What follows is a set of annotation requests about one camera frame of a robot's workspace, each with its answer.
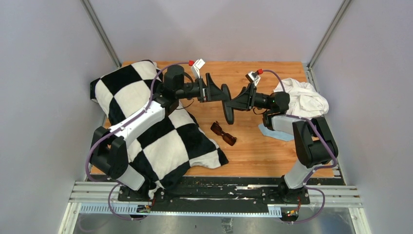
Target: cable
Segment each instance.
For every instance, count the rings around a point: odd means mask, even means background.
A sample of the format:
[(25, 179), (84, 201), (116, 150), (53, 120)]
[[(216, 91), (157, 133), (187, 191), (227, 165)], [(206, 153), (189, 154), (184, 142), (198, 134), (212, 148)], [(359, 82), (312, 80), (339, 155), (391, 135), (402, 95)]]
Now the cable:
[(111, 196), (112, 196), (112, 193), (114, 192), (115, 188), (116, 188), (117, 186), (119, 186), (119, 185), (121, 185), (121, 183), (116, 184), (116, 185), (111, 189), (111, 191), (109, 192), (108, 206), (109, 206), (109, 210), (111, 210), (111, 213), (112, 213), (114, 216), (116, 216), (116, 217), (118, 217), (118, 218), (120, 218), (120, 219), (122, 219), (122, 220), (127, 220), (127, 221), (138, 221), (138, 220), (142, 220), (142, 219), (146, 218), (146, 216), (143, 217), (143, 218), (126, 218), (126, 217), (123, 217), (123, 216), (120, 216), (120, 215), (116, 214), (115, 210), (113, 210), (112, 205), (111, 205)]
[(281, 78), (278, 76), (278, 74), (276, 73), (276, 72), (274, 72), (273, 70), (263, 70), (263, 72), (271, 72), (272, 74), (274, 74), (277, 78), (278, 78), (278, 81), (280, 82), (280, 84), (281, 84), (281, 87), (282, 87), (282, 90), (285, 92), (285, 87), (284, 87), (284, 84), (282, 83), (282, 81), (281, 81)]
[(299, 203), (298, 203), (298, 207), (295, 209), (296, 212), (298, 212), (301, 208), (301, 197), (300, 196), (298, 196), (298, 200), (299, 200)]
[(182, 108), (177, 108), (176, 110), (183, 110), (183, 109), (186, 109), (186, 108), (190, 107), (195, 101), (193, 98), (191, 98), (191, 100), (192, 100), (192, 102), (188, 106), (182, 107)]
[(108, 179), (108, 178), (105, 178), (105, 179), (103, 179), (103, 180), (95, 179), (95, 178), (93, 178), (93, 177), (91, 176), (91, 174), (90, 174), (90, 172), (89, 172), (89, 162), (90, 162), (90, 159), (91, 159), (91, 157), (92, 157), (93, 151), (96, 149), (96, 147), (98, 147), (98, 145), (99, 145), (100, 143), (102, 143), (104, 140), (110, 138), (110, 137), (113, 136), (114, 134), (116, 134), (116, 133), (118, 133), (119, 131), (121, 131), (121, 128), (125, 128), (125, 127), (128, 126), (130, 123), (132, 123), (133, 121), (135, 121), (137, 118), (141, 117), (141, 116), (148, 110), (148, 108), (149, 108), (149, 106), (150, 106), (150, 103), (152, 102), (152, 99), (153, 99), (153, 87), (154, 87), (154, 85), (155, 85), (155, 80), (156, 80), (156, 78), (158, 78), (158, 76), (159, 76), (163, 71), (165, 71), (168, 67), (173, 66), (173, 65), (180, 65), (180, 64), (188, 64), (188, 62), (177, 62), (177, 63), (173, 63), (173, 64), (170, 64), (170, 65), (162, 68), (161, 70), (159, 70), (159, 72), (158, 72), (158, 73), (155, 75), (155, 77), (153, 78), (152, 83), (150, 84), (150, 97), (149, 97), (149, 101), (148, 101), (148, 104), (146, 105), (145, 109), (142, 110), (138, 115), (136, 115), (135, 117), (131, 118), (129, 121), (127, 121), (126, 123), (124, 123), (122, 126), (120, 126), (119, 128), (115, 129), (113, 132), (110, 132), (110, 133), (108, 133), (107, 135), (103, 136), (101, 139), (99, 139), (97, 142), (95, 142), (95, 144), (93, 144), (93, 146), (92, 146), (91, 149), (89, 150), (88, 156), (87, 156), (87, 158), (86, 158), (86, 163), (85, 163), (86, 176), (88, 177), (88, 179), (89, 179), (90, 181), (93, 181), (93, 182), (101, 182), (101, 181), (104, 181), (104, 180)]
[(258, 109), (257, 107), (254, 107), (254, 108), (252, 108), (252, 112), (254, 112), (254, 114), (256, 114), (256, 115), (262, 115), (262, 114), (264, 114), (265, 112), (267, 112), (267, 110), (265, 110), (265, 111), (263, 111), (262, 113), (256, 113), (255, 112), (255, 109)]
[[(285, 92), (284, 84), (282, 83), (280, 76), (278, 76), (278, 74), (277, 74), (276, 72), (274, 72), (274, 71), (272, 71), (272, 70), (263, 70), (263, 72), (271, 72), (272, 74), (274, 74), (274, 75), (277, 77), (278, 81), (280, 82), (281, 87), (282, 87), (282, 90)], [(306, 218), (306, 219), (304, 219), (304, 220), (296, 221), (296, 222), (287, 222), (287, 221), (286, 221), (286, 223), (290, 223), (290, 224), (294, 224), (294, 223), (304, 223), (304, 222), (308, 222), (308, 221), (316, 218), (316, 217), (321, 213), (321, 211), (324, 209), (324, 205), (325, 205), (325, 194), (323, 193), (323, 191), (321, 191), (320, 189), (317, 189), (317, 188), (308, 187), (308, 186), (307, 186), (307, 181), (308, 181), (308, 180), (310, 179), (310, 177), (314, 174), (314, 172), (316, 172), (316, 171), (319, 170), (319, 169), (326, 169), (326, 168), (336, 167), (336, 166), (337, 166), (337, 158), (334, 156), (334, 153), (331, 151), (330, 147), (328, 147), (327, 143), (326, 143), (325, 140), (322, 138), (321, 134), (317, 131), (317, 128), (314, 126), (314, 124), (311, 122), (310, 119), (305, 118), (305, 117), (300, 117), (300, 116), (293, 116), (293, 115), (286, 115), (286, 116), (287, 116), (287, 117), (291, 117), (291, 118), (297, 118), (297, 119), (301, 119), (301, 120), (307, 121), (307, 123), (308, 123), (308, 124), (310, 125), (310, 127), (313, 129), (313, 132), (314, 132), (314, 133), (316, 134), (316, 136), (319, 138), (321, 144), (325, 147), (325, 149), (327, 150), (327, 152), (328, 152), (328, 154), (330, 155), (331, 159), (333, 160), (333, 164), (332, 164), (332, 165), (315, 167), (315, 168), (304, 178), (304, 181), (302, 182), (303, 187), (304, 187), (305, 189), (317, 191), (317, 192), (321, 193), (321, 195), (322, 195), (322, 197), (323, 197), (322, 204), (321, 204), (321, 207), (320, 207), (319, 211), (318, 211), (315, 215), (313, 215), (312, 217)]]

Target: wooden floor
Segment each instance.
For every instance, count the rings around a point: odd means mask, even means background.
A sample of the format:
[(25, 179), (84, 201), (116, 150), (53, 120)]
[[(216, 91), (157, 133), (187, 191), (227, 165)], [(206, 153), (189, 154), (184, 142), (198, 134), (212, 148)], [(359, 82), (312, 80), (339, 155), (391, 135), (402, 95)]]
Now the wooden floor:
[[(162, 68), (171, 61), (158, 62)], [(190, 68), (184, 66), (188, 74), (192, 75)], [(239, 94), (242, 87), (248, 85), (245, 74), (258, 69), (270, 69), (283, 78), (294, 78), (305, 82), (306, 77), (301, 62), (225, 62), (208, 61), (201, 69), (201, 74), (211, 73), (215, 84), (220, 87), (226, 83), (229, 86), (232, 98)], [(270, 94), (277, 86), (277, 78), (271, 73), (261, 75), (257, 92)], [(192, 101), (182, 100), (184, 106)], [(286, 174), (297, 160), (294, 141), (284, 142), (271, 137), (263, 136), (258, 128), (262, 123), (262, 116), (255, 115), (252, 111), (235, 111), (233, 125), (228, 125), (222, 110), (221, 102), (194, 103), (187, 108), (197, 119), (200, 128), (208, 138), (214, 139), (227, 156), (229, 163), (217, 169), (207, 169), (200, 166), (192, 167), (186, 175), (190, 176), (250, 176), (270, 177)], [(218, 121), (225, 132), (237, 137), (237, 143), (229, 146), (221, 136), (215, 135), (211, 124)], [(333, 177), (332, 169), (319, 170), (315, 177)]]

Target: white towel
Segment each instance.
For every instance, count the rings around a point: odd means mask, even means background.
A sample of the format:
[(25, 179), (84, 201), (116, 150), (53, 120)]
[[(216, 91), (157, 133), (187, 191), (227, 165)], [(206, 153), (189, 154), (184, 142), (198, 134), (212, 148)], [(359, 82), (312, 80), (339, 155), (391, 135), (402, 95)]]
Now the white towel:
[[(283, 79), (285, 91), (290, 94), (290, 103), (287, 114), (300, 117), (319, 117), (328, 112), (327, 100), (318, 94), (314, 87), (307, 82), (298, 82), (295, 79)], [(282, 91), (278, 84), (274, 92)]]

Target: checkered cloth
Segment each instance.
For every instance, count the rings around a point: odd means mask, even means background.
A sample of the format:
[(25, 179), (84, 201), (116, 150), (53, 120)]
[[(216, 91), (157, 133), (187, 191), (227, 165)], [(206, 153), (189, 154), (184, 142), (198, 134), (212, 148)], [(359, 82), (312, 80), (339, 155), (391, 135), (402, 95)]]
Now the checkered cloth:
[[(112, 125), (118, 124), (146, 104), (157, 72), (156, 63), (150, 60), (120, 68), (91, 83), (91, 99), (99, 103)], [(192, 166), (217, 168), (228, 163), (217, 143), (205, 136), (184, 109), (173, 111), (133, 141), (128, 158), (145, 177), (151, 198), (159, 187), (172, 188)]]

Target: brown sunglasses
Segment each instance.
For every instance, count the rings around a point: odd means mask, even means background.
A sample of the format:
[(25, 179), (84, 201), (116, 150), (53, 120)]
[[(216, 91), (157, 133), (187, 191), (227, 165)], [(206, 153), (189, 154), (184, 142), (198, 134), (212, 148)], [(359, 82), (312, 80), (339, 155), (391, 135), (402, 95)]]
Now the brown sunglasses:
[(219, 126), (218, 121), (215, 121), (215, 123), (212, 124), (211, 130), (215, 134), (222, 136), (222, 139), (224, 139), (224, 141), (228, 143), (230, 146), (233, 146), (237, 142), (236, 137), (233, 137), (229, 133), (222, 131), (222, 128)]

